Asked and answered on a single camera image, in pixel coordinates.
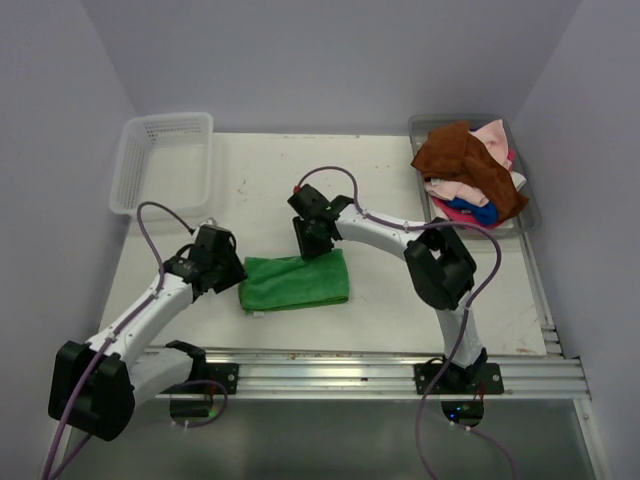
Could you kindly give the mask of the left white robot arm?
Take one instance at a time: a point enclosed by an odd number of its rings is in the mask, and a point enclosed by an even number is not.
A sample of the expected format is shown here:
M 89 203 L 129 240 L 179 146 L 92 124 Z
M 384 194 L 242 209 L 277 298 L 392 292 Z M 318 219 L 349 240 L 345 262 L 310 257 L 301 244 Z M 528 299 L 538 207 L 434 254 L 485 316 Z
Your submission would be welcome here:
M 107 328 L 57 352 L 48 402 L 51 418 L 101 440 L 119 436 L 134 411 L 174 387 L 193 393 L 209 380 L 203 349 L 167 343 L 150 357 L 157 335 L 203 294 L 247 277 L 231 231 L 202 224 L 194 241 L 162 264 L 147 291 Z

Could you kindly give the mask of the green towel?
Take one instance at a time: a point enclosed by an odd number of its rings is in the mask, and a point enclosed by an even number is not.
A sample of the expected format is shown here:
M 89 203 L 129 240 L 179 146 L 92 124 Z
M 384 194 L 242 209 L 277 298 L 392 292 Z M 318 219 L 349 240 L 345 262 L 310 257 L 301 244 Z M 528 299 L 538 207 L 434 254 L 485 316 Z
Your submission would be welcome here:
M 341 249 L 304 260 L 246 257 L 247 279 L 238 288 L 247 313 L 317 308 L 346 303 L 350 297 L 347 263 Z

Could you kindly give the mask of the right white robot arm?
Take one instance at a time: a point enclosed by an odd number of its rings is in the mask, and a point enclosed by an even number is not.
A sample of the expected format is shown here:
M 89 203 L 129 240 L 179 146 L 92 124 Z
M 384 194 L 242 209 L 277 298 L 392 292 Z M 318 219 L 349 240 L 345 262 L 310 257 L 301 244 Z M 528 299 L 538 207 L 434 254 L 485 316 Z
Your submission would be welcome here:
M 415 293 L 435 310 L 449 364 L 440 375 L 431 367 L 425 380 L 456 394 L 480 382 L 487 352 L 469 304 L 477 265 L 454 228 L 440 221 L 422 227 L 391 217 L 375 219 L 359 212 L 354 199 L 339 195 L 328 200 L 310 185 L 296 187 L 288 204 L 295 212 L 293 228 L 305 260 L 328 254 L 339 241 L 364 244 L 402 260 Z

